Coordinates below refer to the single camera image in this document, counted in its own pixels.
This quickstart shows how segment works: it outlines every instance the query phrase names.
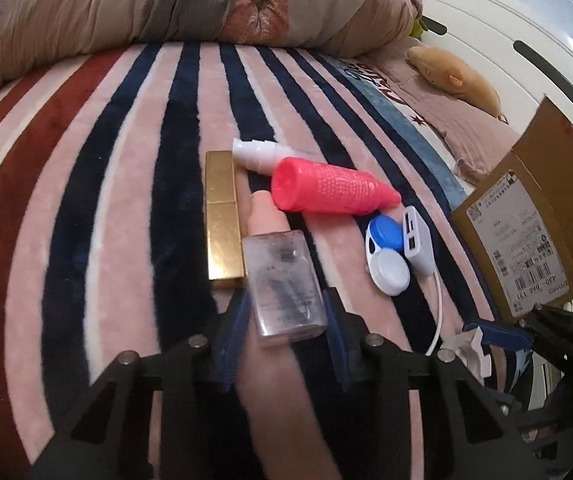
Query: fuzzy fabric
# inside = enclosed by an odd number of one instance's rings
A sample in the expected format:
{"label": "fuzzy fabric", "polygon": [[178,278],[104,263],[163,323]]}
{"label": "fuzzy fabric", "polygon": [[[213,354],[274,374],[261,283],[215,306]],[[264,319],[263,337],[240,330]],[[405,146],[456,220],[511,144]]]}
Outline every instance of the fuzzy fabric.
{"label": "fuzzy fabric", "polygon": [[[441,336],[493,319],[450,221],[466,193],[416,128],[422,118],[411,123],[413,111],[369,78],[302,50],[167,43],[70,59],[0,91],[0,468],[10,478],[116,354],[166,351],[226,308],[230,294],[212,294],[206,272],[202,176],[206,152],[236,137],[389,182],[431,231]],[[269,180],[240,171],[236,184],[244,225],[250,193]],[[401,219],[401,209],[389,213]],[[382,295],[365,272],[371,217],[289,221],[307,237],[322,288],[335,286],[372,332],[424,352],[436,327],[433,278]],[[351,476],[368,405],[343,394],[324,337],[276,352],[249,332],[235,390],[206,422],[216,456],[228,457],[214,461],[216,478]],[[488,384],[503,389],[506,361],[492,354]],[[420,479],[434,455],[423,449],[431,425],[417,394],[411,415]]]}

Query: pink silicone object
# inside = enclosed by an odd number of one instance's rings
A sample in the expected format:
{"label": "pink silicone object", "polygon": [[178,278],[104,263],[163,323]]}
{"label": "pink silicone object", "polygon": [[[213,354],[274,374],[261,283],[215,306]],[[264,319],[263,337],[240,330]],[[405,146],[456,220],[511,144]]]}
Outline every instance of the pink silicone object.
{"label": "pink silicone object", "polygon": [[295,157],[276,166],[271,194],[282,211],[312,213],[366,215],[402,201],[400,193],[370,173]]}

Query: metal screw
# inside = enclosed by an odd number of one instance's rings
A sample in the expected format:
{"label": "metal screw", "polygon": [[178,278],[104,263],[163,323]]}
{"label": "metal screw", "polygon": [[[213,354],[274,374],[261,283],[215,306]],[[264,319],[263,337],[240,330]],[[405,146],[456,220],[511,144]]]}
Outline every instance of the metal screw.
{"label": "metal screw", "polygon": [[385,342],[385,338],[379,334],[369,334],[365,337],[365,341],[367,342],[367,345],[375,348],[377,346],[382,346]]}
{"label": "metal screw", "polygon": [[208,345],[208,339],[202,334],[192,335],[188,338],[188,345],[191,348],[202,348]]}
{"label": "metal screw", "polygon": [[130,365],[134,363],[135,360],[140,357],[135,350],[124,350],[118,355],[118,363],[121,365]]}
{"label": "metal screw", "polygon": [[451,348],[441,348],[438,350],[438,359],[443,363],[452,363],[455,361],[455,352]]}

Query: cardboard box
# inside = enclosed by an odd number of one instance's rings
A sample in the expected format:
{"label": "cardboard box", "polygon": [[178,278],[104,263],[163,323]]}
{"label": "cardboard box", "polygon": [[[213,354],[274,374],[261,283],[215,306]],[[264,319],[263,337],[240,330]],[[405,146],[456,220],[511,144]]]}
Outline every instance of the cardboard box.
{"label": "cardboard box", "polygon": [[573,298],[573,127],[548,98],[452,219],[504,320]]}
{"label": "cardboard box", "polygon": [[206,152],[206,250],[212,285],[237,286],[244,277],[242,234],[231,152]]}

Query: white bed frame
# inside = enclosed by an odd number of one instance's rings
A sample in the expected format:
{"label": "white bed frame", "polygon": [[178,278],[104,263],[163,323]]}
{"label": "white bed frame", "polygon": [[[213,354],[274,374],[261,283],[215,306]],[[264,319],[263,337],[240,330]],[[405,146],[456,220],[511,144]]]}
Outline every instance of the white bed frame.
{"label": "white bed frame", "polygon": [[[482,73],[498,91],[509,124],[524,132],[546,94],[573,123],[573,102],[513,48],[522,40],[573,85],[573,39],[517,0],[423,0],[424,14],[447,33],[422,42],[450,50]],[[567,306],[573,311],[573,301]]]}

